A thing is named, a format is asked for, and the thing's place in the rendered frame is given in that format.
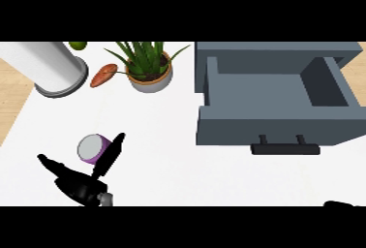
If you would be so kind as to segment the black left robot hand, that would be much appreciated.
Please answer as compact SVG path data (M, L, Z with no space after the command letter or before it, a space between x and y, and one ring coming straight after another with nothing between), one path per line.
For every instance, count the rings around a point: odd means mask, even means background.
M44 168L55 175L55 186L63 194L82 206L101 206L97 196L101 193L110 193L107 184L98 180L106 175L114 159L120 153L120 144L125 133L119 133L110 145L103 152L95 164L92 165L91 174L69 169L63 163L48 159L44 154L38 154L36 158Z

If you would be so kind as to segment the purple can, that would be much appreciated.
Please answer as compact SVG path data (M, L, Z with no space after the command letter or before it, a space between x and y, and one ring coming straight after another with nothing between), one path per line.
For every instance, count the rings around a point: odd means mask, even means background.
M94 165L110 143L112 142L98 134L85 136L76 146L79 160Z

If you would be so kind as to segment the grey drawer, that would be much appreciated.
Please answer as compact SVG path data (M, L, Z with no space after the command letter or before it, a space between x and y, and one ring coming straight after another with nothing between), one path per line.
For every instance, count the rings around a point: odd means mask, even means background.
M196 144L271 143L334 145L366 135L366 107L349 91L334 59L314 58L296 75L218 72L205 62L205 104L199 108Z

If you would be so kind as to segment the orange sweet potato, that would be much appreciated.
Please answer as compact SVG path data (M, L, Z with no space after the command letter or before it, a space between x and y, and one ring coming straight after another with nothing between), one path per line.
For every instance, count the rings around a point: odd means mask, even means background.
M100 86L114 75L116 64L107 64L101 67L97 74L92 76L89 87L94 88Z

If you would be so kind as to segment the white cylinder with grey base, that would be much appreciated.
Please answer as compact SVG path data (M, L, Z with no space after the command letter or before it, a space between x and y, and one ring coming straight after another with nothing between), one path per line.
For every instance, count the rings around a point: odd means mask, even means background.
M0 58L47 98L64 97L86 80L86 64L61 42L0 42Z

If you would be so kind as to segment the potted green plant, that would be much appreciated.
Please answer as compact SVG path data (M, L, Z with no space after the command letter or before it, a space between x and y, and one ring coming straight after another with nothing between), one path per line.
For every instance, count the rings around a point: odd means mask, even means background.
M187 48L179 48L172 55L163 51L163 42L116 42L125 57L106 49L123 64L132 88L145 94L157 93L172 79L172 59Z

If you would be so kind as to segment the grey cabinet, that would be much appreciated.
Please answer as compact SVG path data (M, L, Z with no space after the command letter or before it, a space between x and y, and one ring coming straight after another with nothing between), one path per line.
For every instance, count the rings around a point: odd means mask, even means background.
M357 42L194 42L194 92L203 92L209 57L219 74L296 75L315 57L342 68L361 51Z

